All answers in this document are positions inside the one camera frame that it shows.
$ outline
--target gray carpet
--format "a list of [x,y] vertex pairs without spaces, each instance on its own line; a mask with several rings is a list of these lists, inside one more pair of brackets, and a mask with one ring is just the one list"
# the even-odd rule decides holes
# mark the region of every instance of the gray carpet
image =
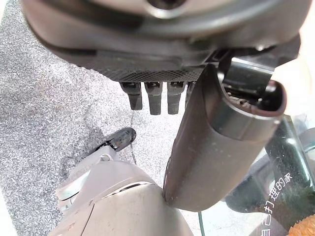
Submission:
[[[164,91],[162,115],[150,116],[143,96],[144,109],[131,111],[118,83],[48,52],[18,1],[9,1],[0,27],[0,185],[18,235],[44,236],[57,225],[56,186],[122,127],[132,126],[137,139],[120,158],[162,184],[184,103],[179,115],[168,115]],[[197,215],[185,217],[199,234]]]

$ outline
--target glass surface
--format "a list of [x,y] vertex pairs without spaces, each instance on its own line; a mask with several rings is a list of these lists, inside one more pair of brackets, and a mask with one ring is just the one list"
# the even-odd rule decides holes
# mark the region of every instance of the glass surface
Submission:
[[283,118],[244,180],[199,214],[203,235],[286,236],[296,222],[315,214],[315,128]]

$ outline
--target black plastic part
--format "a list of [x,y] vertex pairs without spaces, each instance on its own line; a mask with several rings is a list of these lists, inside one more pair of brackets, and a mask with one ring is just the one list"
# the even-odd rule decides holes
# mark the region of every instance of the black plastic part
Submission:
[[123,128],[108,136],[106,141],[96,148],[96,150],[103,146],[110,146],[115,151],[120,151],[129,146],[135,140],[136,136],[136,131],[133,128]]
[[[131,82],[149,82],[148,77],[131,76],[139,72],[176,71],[178,75],[204,65],[215,50],[287,42],[297,35],[311,4],[311,0],[242,0],[210,14],[161,20],[117,12],[86,0],[21,2],[31,29],[52,52],[119,82],[124,72]],[[196,73],[174,81],[197,78]]]
[[274,69],[297,58],[300,35],[290,41],[259,52],[254,49],[237,49],[225,53],[219,63],[224,71],[223,83],[234,88],[252,90],[256,95],[265,91]]
[[195,81],[191,81],[187,83],[187,91],[186,91],[186,100],[185,100],[185,107],[187,107],[188,101],[190,99],[190,96],[192,94],[192,91],[195,87],[196,82]]
[[123,91],[128,94],[130,108],[135,111],[142,110],[141,84],[134,82],[120,83]]
[[164,195],[172,207],[205,210],[243,179],[285,110],[284,88],[277,86],[282,90],[277,91],[281,104],[276,111],[244,108],[229,100],[216,68],[205,68],[189,99],[166,170]]
[[148,93],[150,114],[160,115],[163,83],[149,82],[144,83],[144,86]]
[[179,102],[185,86],[186,83],[182,81],[167,83],[167,110],[169,114],[178,114]]

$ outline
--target orange fluffy object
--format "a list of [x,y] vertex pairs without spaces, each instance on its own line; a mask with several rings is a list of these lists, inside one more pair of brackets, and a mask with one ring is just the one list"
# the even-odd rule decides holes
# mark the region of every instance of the orange fluffy object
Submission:
[[296,223],[290,228],[288,236],[315,236],[315,215]]

